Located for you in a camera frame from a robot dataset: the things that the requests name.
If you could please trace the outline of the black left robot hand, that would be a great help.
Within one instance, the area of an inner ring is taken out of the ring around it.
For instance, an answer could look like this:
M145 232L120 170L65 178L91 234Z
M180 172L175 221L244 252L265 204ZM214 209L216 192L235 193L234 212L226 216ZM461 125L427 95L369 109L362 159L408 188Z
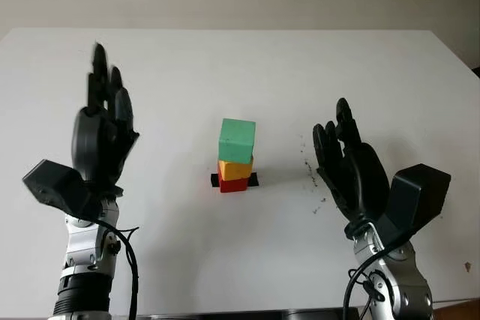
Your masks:
M71 146L73 168L91 190L122 193L116 183L140 137L133 116L120 70L108 66L106 50L96 43L87 76L87 104L77 113Z

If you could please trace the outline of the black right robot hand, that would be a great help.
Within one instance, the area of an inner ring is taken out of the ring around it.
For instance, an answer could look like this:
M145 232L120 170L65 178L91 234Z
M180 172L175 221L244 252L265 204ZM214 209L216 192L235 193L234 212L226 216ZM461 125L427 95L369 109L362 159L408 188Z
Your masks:
M336 122L313 127L317 172L330 189L336 206L347 218L350 240L385 212L389 180L374 148L363 142L345 98L336 105Z

